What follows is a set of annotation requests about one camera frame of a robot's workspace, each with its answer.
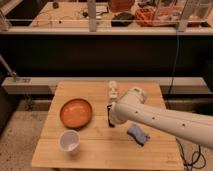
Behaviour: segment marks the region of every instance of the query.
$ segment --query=metal pole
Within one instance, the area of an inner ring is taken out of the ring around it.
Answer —
[[[7,31],[10,28],[11,24],[5,18],[3,12],[0,9],[0,30]]]
[[[87,8],[89,15],[89,31],[95,32],[97,29],[96,25],[96,6],[95,0],[87,0]]]
[[[193,13],[198,1],[199,0],[187,0],[178,25],[178,31],[183,32],[186,30],[189,17]]]
[[[19,80],[19,77],[15,71],[12,71],[10,66],[7,64],[7,62],[4,60],[3,56],[0,54],[0,62],[4,65],[6,70],[8,71],[8,74],[13,77],[14,82]]]

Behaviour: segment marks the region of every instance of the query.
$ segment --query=cable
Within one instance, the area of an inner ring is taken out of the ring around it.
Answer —
[[[184,162],[184,166],[186,167],[187,171],[192,171],[193,168],[194,169],[203,169],[206,166],[206,159],[205,159],[205,156],[201,152],[201,146],[200,145],[198,145],[198,151],[193,152],[192,157],[191,157],[191,163],[189,163],[185,158],[184,149],[183,149],[182,144],[180,143],[180,141],[177,138],[176,138],[176,141],[180,146],[181,158]],[[199,162],[200,158],[203,159],[203,165],[195,166]]]
[[[34,106],[34,101],[31,95],[29,94],[24,94],[24,99],[26,102],[26,110],[27,111],[32,111],[33,110],[33,106]]]
[[[176,71],[176,65],[177,65],[177,60],[178,60],[178,56],[179,56],[179,49],[180,49],[180,38],[179,38],[179,34],[178,34],[178,30],[176,30],[176,39],[177,39],[177,45],[176,45],[176,55],[173,61],[173,66],[172,66],[172,80],[171,80],[171,84],[169,86],[169,90],[168,90],[168,95],[171,94],[171,90],[174,84],[174,76],[175,76],[175,71]]]
[[[59,24],[61,24],[62,23],[62,21],[64,22],[64,21],[66,21],[66,22],[70,22],[71,20],[73,20],[73,18],[72,17],[70,17],[70,16],[63,16],[63,17],[60,17],[59,19],[58,19],[59,21],[58,21],[58,23]]]
[[[171,94],[172,87],[174,85],[174,76],[175,76],[177,60],[178,60],[178,56],[179,56],[180,38],[179,38],[179,35],[178,35],[178,30],[176,30],[176,38],[177,38],[176,55],[175,55],[175,58],[174,58],[174,61],[173,61],[173,66],[172,66],[172,80],[171,80],[171,84],[169,86],[168,95]],[[176,141],[178,142],[178,144],[180,146],[181,158],[182,158],[182,160],[184,162],[184,166],[187,169],[187,171],[192,171],[193,168],[195,168],[195,169],[202,169],[202,168],[204,168],[206,166],[206,159],[205,159],[205,156],[201,152],[201,146],[200,145],[198,145],[198,151],[194,151],[193,152],[192,157],[191,157],[191,163],[189,163],[186,160],[186,158],[185,158],[184,149],[183,149],[182,144],[180,143],[180,141],[177,138],[176,138]],[[197,167],[195,165],[198,163],[200,157],[202,157],[204,163],[203,163],[202,166]]]
[[[41,15],[45,14],[47,16],[46,19],[39,19],[39,17],[41,18],[45,18],[45,15],[42,17]],[[41,27],[41,26],[46,26],[46,25],[50,25],[52,27],[52,16],[50,13],[48,12],[41,12],[37,15],[36,17],[36,20],[35,20],[37,23],[35,25],[35,27]]]

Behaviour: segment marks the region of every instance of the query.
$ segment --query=cup rim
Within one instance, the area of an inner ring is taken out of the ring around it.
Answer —
[[[70,149],[64,149],[63,146],[61,145],[62,137],[63,137],[65,134],[70,133],[70,132],[75,133],[75,135],[77,135],[77,137],[78,137],[78,142],[72,147],[71,150],[70,150]],[[79,146],[79,144],[80,144],[80,135],[79,135],[79,133],[78,133],[77,131],[75,131],[75,130],[65,130],[65,131],[60,135],[60,138],[59,138],[59,146],[60,146],[60,148],[61,148],[62,151],[72,152],[72,151],[74,151],[74,150]]]

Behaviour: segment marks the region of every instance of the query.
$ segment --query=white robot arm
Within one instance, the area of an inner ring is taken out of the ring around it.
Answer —
[[[213,149],[213,117],[160,109],[144,104],[144,91],[133,87],[109,109],[111,124],[142,123]]]

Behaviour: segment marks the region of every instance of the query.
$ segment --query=bowl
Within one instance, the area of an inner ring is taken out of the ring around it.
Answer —
[[[92,118],[92,107],[85,99],[72,99],[66,102],[60,111],[60,119],[68,128],[85,126]]]

